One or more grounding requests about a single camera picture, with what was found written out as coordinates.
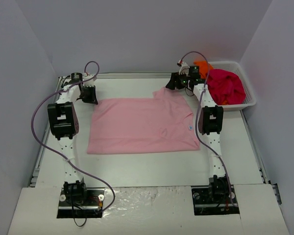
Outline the pink t shirt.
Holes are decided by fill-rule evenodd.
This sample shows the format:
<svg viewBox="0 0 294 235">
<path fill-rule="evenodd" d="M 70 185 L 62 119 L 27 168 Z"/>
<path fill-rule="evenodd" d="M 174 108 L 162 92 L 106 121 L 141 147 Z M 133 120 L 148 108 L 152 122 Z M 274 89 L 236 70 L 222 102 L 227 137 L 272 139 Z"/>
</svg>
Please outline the pink t shirt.
<svg viewBox="0 0 294 235">
<path fill-rule="evenodd" d="M 141 154 L 199 150 L 193 111 L 179 91 L 152 98 L 99 101 L 91 119 L 88 154 Z"/>
</svg>

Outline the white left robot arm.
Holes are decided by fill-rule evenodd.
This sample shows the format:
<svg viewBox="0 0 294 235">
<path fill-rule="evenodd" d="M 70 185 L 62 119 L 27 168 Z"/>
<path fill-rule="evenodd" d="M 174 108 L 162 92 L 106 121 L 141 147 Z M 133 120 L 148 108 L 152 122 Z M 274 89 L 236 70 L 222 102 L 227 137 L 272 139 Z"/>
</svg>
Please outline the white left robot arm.
<svg viewBox="0 0 294 235">
<path fill-rule="evenodd" d="M 64 83 L 62 93 L 55 103 L 48 105 L 48 117 L 52 135 L 58 140 L 60 153 L 65 156 L 63 193 L 69 203 L 85 204 L 89 199 L 82 173 L 76 170 L 79 166 L 76 135 L 79 122 L 74 104 L 81 100 L 85 103 L 98 104 L 96 87 L 88 73 L 72 73 L 70 81 Z"/>
</svg>

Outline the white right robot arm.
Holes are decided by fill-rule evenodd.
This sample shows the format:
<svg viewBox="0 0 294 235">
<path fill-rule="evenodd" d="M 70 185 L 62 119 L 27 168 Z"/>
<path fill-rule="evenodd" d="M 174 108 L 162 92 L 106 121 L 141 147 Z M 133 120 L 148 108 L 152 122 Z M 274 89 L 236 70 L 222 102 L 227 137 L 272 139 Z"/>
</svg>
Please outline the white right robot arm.
<svg viewBox="0 0 294 235">
<path fill-rule="evenodd" d="M 179 71 L 173 72 L 166 85 L 170 90 L 189 90 L 199 100 L 196 111 L 195 134 L 199 142 L 208 149 L 209 185 L 208 198 L 220 203 L 231 195 L 231 184 L 221 153 L 221 131 L 223 107 L 216 104 L 208 91 L 206 81 L 200 77 L 198 66 L 178 63 Z"/>
</svg>

